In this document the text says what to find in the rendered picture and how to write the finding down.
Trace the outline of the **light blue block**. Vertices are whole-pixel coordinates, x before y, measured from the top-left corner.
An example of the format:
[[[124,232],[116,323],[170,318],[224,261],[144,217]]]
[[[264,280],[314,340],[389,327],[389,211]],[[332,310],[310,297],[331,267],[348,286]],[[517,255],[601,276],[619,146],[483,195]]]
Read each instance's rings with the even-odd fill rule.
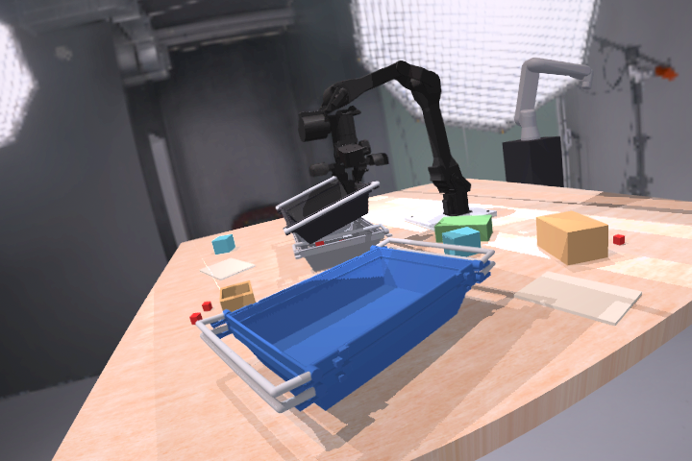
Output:
[[[452,230],[442,233],[443,244],[463,246],[463,247],[478,247],[481,248],[481,237],[480,232],[477,230],[470,229],[468,227]],[[470,253],[465,251],[450,251],[444,250],[444,254],[448,255],[460,255],[460,256],[470,256],[476,255],[477,253]]]
[[[216,255],[229,253],[232,249],[236,248],[232,234],[218,236],[211,241],[211,244]]]

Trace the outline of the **green rectangular block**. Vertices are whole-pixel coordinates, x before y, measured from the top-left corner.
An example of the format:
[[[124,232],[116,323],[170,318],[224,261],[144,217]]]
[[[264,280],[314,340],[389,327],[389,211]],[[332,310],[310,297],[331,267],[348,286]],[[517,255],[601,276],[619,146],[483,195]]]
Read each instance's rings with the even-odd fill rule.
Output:
[[[464,215],[442,217],[434,226],[435,243],[443,243],[442,233],[468,227],[480,232],[481,242],[488,242],[493,232],[492,215]]]

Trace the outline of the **tan open box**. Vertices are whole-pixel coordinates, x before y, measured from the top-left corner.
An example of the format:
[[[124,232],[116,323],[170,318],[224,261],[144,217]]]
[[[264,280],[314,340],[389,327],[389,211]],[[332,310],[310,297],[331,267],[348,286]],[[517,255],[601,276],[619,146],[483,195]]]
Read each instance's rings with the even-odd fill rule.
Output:
[[[249,280],[220,288],[219,303],[223,310],[234,312],[243,306],[256,303]]]

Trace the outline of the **tan rectangular box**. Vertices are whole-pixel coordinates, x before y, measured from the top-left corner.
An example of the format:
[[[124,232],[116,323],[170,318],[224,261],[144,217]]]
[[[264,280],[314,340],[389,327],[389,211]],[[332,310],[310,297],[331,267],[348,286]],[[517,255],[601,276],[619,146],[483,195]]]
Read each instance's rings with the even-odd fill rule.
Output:
[[[608,257],[608,224],[575,211],[536,217],[537,246],[565,265]]]

